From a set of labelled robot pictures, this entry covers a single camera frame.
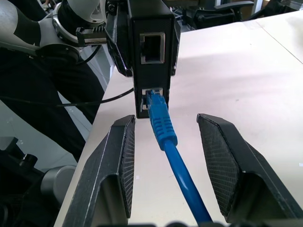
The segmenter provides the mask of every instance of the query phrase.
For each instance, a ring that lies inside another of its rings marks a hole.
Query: blue ethernet cable
[[[175,178],[197,223],[211,222],[212,219],[176,148],[178,140],[164,97],[157,90],[147,92],[147,106],[157,142],[160,149],[166,153]]]

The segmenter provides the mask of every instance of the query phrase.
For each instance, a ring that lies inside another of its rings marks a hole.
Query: white desk surface
[[[104,98],[132,86],[115,70]],[[206,169],[199,113],[234,123],[303,207],[303,11],[183,33],[169,112],[179,152],[214,221],[224,218]],[[87,158],[113,122],[129,114],[133,93],[100,106],[55,226],[63,223]],[[129,223],[195,224],[149,119],[136,121],[134,176]]]

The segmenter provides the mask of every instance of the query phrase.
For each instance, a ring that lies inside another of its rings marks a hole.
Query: floor
[[[85,59],[92,52],[93,50],[88,47],[81,55]],[[89,63],[89,66],[99,78],[104,90],[108,85],[113,69],[113,62],[109,57],[105,45]],[[62,95],[59,94],[59,96],[63,103],[68,103]],[[68,107],[66,110],[86,140],[92,127],[91,124],[76,107]],[[70,153],[35,130],[0,101],[0,137],[7,136],[18,138],[18,146],[20,149],[24,153],[35,155],[38,158],[35,168],[39,170],[46,171],[47,169],[57,166],[77,164]]]

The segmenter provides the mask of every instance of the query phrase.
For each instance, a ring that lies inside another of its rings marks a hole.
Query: black trousers
[[[61,104],[57,91],[71,103],[101,100],[104,95],[97,76],[87,64],[58,69],[47,62],[16,53],[6,65],[0,66],[1,96]],[[24,121],[79,160],[85,140],[65,108],[2,101]],[[98,105],[79,109],[91,123],[94,122]]]

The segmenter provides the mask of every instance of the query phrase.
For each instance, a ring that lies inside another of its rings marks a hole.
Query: black cable
[[[94,52],[85,60],[78,62],[76,65],[83,65],[87,62],[89,62],[90,60],[93,59],[93,57],[95,57],[95,55],[97,54],[97,52],[100,50],[101,45],[97,46],[97,48],[94,50]]]
[[[44,105],[44,106],[52,106],[52,107],[67,107],[67,106],[86,106],[86,105],[99,105],[101,103],[108,103],[114,100],[117,100],[119,98],[122,98],[130,93],[132,93],[134,89],[130,89],[118,96],[105,99],[105,100],[99,100],[99,101],[94,101],[94,102],[86,102],[86,103],[70,103],[70,104],[51,104],[51,103],[40,103],[40,102],[32,102],[29,100],[24,100],[24,99],[18,99],[18,98],[10,98],[6,96],[0,96],[0,99],[2,100],[8,100],[8,101],[13,101],[13,102],[18,102],[18,103],[26,103],[26,104],[31,104],[31,105]]]

